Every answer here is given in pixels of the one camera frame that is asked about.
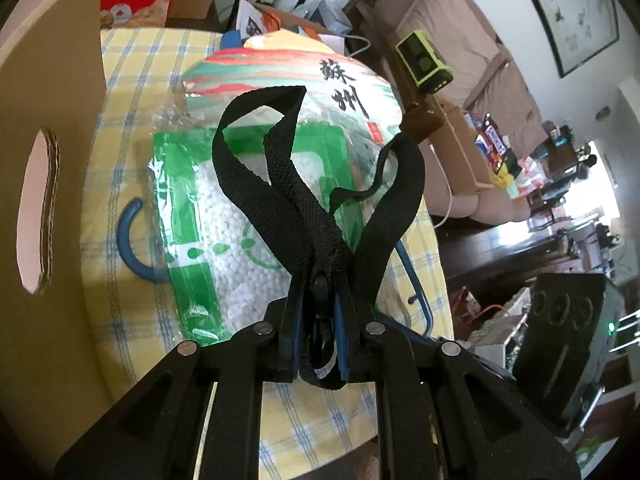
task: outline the bright window light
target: bright window light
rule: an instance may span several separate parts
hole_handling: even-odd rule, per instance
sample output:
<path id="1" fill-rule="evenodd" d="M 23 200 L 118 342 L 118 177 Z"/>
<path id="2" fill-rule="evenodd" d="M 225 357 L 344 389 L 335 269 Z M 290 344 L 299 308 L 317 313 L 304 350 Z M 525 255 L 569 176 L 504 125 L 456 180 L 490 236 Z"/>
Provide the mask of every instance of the bright window light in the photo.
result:
<path id="1" fill-rule="evenodd" d="M 600 222 L 611 225 L 613 218 L 620 218 L 616 195 L 595 143 L 590 142 L 589 146 L 591 153 L 598 157 L 598 163 L 590 169 L 587 180 L 571 184 L 564 196 L 566 200 L 564 210 L 571 218 L 578 218 L 602 206 L 604 216 Z"/>

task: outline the black and green device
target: black and green device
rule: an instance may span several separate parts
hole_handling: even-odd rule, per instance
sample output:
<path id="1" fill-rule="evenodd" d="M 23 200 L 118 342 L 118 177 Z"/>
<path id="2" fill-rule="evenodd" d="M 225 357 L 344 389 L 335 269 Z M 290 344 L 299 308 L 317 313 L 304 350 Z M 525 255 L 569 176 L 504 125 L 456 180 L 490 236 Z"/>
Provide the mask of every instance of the black and green device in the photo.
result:
<path id="1" fill-rule="evenodd" d="M 414 30 L 396 45 L 396 51 L 421 91 L 435 94 L 453 81 L 452 68 L 424 31 Z"/>

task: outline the silver screw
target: silver screw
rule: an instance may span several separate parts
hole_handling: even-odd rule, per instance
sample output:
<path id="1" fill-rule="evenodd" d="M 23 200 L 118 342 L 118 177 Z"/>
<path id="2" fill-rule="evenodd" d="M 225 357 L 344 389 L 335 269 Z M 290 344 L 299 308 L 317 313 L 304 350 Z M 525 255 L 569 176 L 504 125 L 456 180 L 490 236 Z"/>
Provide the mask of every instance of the silver screw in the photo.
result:
<path id="1" fill-rule="evenodd" d="M 254 332 L 258 335 L 267 335 L 273 331 L 273 326 L 267 321 L 259 321 L 254 325 Z"/>
<path id="2" fill-rule="evenodd" d="M 460 345 L 458 345 L 458 343 L 454 343 L 453 341 L 447 341 L 441 346 L 441 348 L 443 354 L 450 357 L 455 357 L 460 353 Z"/>
<path id="3" fill-rule="evenodd" d="M 366 330 L 371 335 L 380 335 L 385 333 L 385 326 L 377 321 L 369 321 L 364 327 L 364 330 Z"/>
<path id="4" fill-rule="evenodd" d="M 198 349 L 198 345 L 193 341 L 183 341 L 178 345 L 178 354 L 191 355 Z"/>

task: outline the black strap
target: black strap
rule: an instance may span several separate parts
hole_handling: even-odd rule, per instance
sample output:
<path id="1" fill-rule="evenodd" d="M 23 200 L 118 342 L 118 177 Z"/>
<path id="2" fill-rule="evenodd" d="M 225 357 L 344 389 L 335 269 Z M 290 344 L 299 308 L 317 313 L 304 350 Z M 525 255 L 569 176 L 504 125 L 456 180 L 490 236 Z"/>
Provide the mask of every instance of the black strap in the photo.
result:
<path id="1" fill-rule="evenodd" d="M 306 89 L 302 86 L 263 88 L 235 98 L 224 111 L 213 137 L 212 158 L 220 188 L 247 216 L 278 261 L 292 275 L 302 275 L 307 286 L 324 273 L 345 273 L 354 303 L 372 309 L 391 252 L 414 220 L 424 189 L 424 161 L 415 141 L 397 134 L 380 151 L 372 186 L 364 191 L 336 188 L 325 211 L 300 178 L 291 161 L 298 113 Z M 283 114 L 264 137 L 264 154 L 271 185 L 244 166 L 231 152 L 224 129 L 260 106 Z M 362 200 L 376 193 L 383 170 L 393 153 L 398 171 L 364 227 L 355 254 L 342 238 L 334 213 L 347 200 Z M 337 373 L 317 384 L 343 386 Z"/>

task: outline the table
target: table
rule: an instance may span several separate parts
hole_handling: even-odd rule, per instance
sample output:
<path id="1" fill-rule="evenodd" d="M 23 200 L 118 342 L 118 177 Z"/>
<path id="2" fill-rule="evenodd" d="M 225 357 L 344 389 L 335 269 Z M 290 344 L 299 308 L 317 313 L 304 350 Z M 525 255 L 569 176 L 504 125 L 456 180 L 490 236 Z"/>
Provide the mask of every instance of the table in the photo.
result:
<path id="1" fill-rule="evenodd" d="M 115 229 L 122 208 L 150 195 L 146 165 L 154 117 L 180 74 L 220 46 L 220 35 L 162 28 L 102 34 L 107 96 L 84 184 L 81 263 L 88 318 L 108 389 L 118 399 L 180 340 L 169 284 L 144 282 L 120 260 Z M 134 252 L 158 261 L 154 214 L 145 207 L 133 223 Z M 424 207 L 403 237 L 434 315 L 434 335 L 452 337 L 452 322 L 437 242 Z M 413 293 L 396 254 L 390 262 L 398 294 Z M 424 319 L 407 305 L 412 326 Z M 265 384 L 260 428 L 260 478 L 293 478 L 318 468 L 377 433 L 372 384 L 326 391 L 297 380 Z"/>

